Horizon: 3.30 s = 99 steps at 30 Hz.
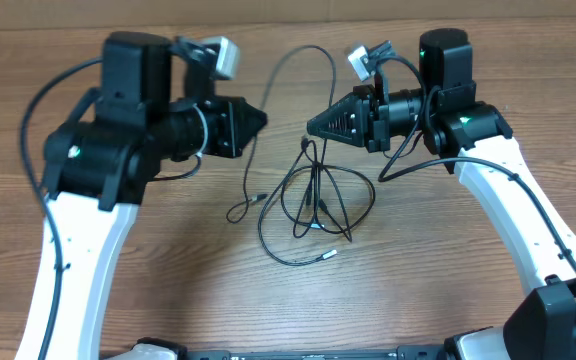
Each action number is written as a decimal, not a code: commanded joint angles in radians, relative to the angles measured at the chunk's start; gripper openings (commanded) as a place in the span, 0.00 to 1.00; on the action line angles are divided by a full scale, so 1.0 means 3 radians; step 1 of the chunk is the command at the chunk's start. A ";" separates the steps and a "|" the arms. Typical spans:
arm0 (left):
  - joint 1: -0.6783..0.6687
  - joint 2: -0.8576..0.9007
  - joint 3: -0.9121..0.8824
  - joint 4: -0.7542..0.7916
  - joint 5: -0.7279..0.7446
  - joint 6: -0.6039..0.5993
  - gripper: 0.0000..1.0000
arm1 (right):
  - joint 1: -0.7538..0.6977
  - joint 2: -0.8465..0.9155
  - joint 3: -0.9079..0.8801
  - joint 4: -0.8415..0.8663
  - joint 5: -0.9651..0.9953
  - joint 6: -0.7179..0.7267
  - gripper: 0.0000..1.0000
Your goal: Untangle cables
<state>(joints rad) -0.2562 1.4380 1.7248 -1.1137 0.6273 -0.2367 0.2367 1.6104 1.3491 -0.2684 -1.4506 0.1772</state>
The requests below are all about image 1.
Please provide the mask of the black cable silver connector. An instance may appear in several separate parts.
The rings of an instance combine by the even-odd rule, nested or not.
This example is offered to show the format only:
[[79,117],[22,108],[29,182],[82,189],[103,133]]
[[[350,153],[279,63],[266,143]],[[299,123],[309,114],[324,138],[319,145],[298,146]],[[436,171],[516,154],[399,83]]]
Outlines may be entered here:
[[[281,182],[275,187],[264,203],[257,221],[258,237],[264,252],[275,262],[288,267],[304,267],[332,259],[338,254],[336,249],[331,249],[313,259],[302,261],[288,261],[277,256],[267,245],[263,235],[263,221],[271,208],[271,205],[278,200],[282,211],[293,224],[293,237],[303,238],[311,229],[323,230],[332,235],[342,235],[349,242],[353,241],[353,230],[370,214],[376,200],[376,188],[371,180],[364,174],[346,167],[325,164],[326,149],[322,150],[321,156],[317,145],[313,140],[303,137],[300,142],[300,153],[291,165],[290,169]],[[332,172],[339,171],[357,176],[368,189],[369,202],[367,208],[361,213],[357,220],[350,221],[349,212],[343,200],[341,190]],[[301,173],[308,172],[310,178],[307,182],[304,195],[295,215],[291,215],[285,205],[285,193],[289,183],[294,177]],[[343,220],[338,221],[332,216],[326,202],[323,200],[322,180],[326,178],[333,187],[339,203]]]

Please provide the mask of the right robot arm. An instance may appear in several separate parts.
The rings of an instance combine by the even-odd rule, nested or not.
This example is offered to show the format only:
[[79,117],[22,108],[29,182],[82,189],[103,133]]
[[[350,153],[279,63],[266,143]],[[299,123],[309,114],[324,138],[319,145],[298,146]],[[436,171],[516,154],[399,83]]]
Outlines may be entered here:
[[465,31],[423,33],[411,69],[419,87],[392,92],[383,66],[389,42],[360,46],[348,61],[360,83],[308,122],[309,134],[369,152],[395,136],[423,137],[432,164],[455,175],[478,200],[509,251],[524,300],[499,327],[440,345],[400,346],[399,359],[576,359],[576,235],[531,174],[513,130],[476,97],[473,49]]

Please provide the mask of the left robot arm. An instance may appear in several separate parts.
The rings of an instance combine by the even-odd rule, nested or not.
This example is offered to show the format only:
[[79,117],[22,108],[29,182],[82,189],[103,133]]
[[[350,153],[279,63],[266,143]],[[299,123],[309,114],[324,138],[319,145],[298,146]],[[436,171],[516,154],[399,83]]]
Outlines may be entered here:
[[42,173],[21,150],[44,230],[19,358],[99,357],[118,257],[162,162],[237,158],[267,124],[245,99],[215,92],[239,55],[224,36],[114,32],[94,59],[99,85],[47,137]]

